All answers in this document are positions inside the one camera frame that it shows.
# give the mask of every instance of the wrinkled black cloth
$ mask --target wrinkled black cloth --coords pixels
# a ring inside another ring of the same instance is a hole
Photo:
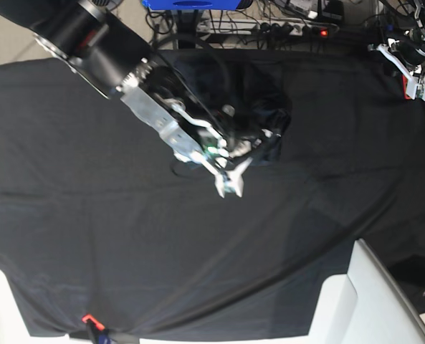
[[[0,67],[0,269],[32,335],[84,330],[88,312],[142,338],[306,335],[357,237],[396,276],[425,257],[425,103],[374,63],[221,55],[292,103],[279,163],[251,167],[242,199],[202,168],[173,174],[152,128],[60,62]],[[170,58],[197,90],[218,73],[203,53]]]

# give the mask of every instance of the black fabric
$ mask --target black fabric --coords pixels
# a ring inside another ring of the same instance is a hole
[[[0,269],[32,335],[88,312],[143,338],[305,335],[356,237],[389,267],[425,258],[425,103],[356,59],[222,54],[292,101],[280,162],[251,167],[243,199],[175,176],[153,129],[60,62],[0,67]],[[197,90],[215,73],[171,59]],[[401,283],[422,312],[420,284]]]

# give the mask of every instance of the red clip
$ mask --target red clip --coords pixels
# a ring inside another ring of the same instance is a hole
[[[103,330],[105,330],[105,326],[103,325],[103,324],[101,324],[100,322],[98,322],[91,314],[86,314],[86,316],[84,316],[83,318],[82,318],[82,321],[86,324],[87,322],[88,322],[88,320],[91,320],[94,324],[95,324],[95,326],[96,326],[96,328],[99,330],[99,331],[103,331]]]
[[[406,94],[406,85],[408,84],[408,80],[405,78],[405,75],[402,74],[401,79],[403,80],[403,95],[405,99],[411,99],[409,95]]]

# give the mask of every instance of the blue object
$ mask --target blue object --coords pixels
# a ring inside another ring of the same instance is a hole
[[[241,0],[143,0],[142,5],[155,11],[165,9],[236,9]]]

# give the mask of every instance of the black cloth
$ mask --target black cloth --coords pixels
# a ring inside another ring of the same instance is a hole
[[[202,168],[175,176],[153,129],[60,62],[0,67],[0,269],[32,335],[88,312],[143,338],[306,335],[357,237],[389,267],[425,257],[425,103],[357,59],[221,53],[292,101],[280,162],[251,167],[242,199]],[[171,59],[197,90],[217,73]]]

